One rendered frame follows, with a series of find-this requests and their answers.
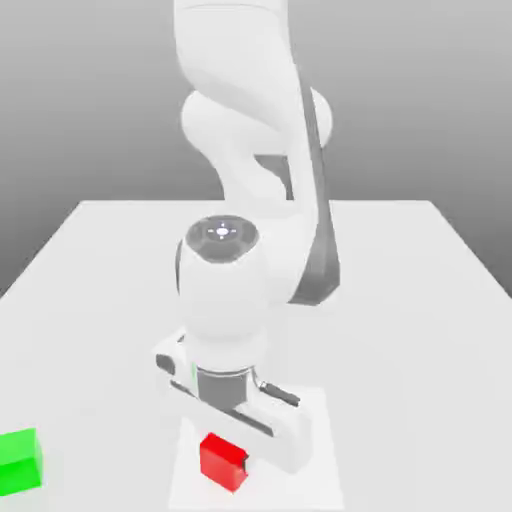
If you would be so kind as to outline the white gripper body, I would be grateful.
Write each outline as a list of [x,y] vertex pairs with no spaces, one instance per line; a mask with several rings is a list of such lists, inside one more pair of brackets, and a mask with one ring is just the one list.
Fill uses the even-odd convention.
[[176,412],[202,438],[213,434],[289,474],[311,458],[312,421],[299,395],[259,379],[253,370],[162,374]]

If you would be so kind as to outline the small red cube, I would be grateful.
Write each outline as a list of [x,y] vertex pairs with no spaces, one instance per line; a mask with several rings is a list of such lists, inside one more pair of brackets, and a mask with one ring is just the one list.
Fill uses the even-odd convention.
[[232,493],[248,476],[248,453],[214,433],[208,433],[201,441],[199,455],[201,473]]

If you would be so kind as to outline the small green cube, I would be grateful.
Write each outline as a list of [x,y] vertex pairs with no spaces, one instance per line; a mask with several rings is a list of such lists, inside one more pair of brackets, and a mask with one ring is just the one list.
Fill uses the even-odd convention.
[[0,434],[0,496],[43,483],[43,456],[35,428]]

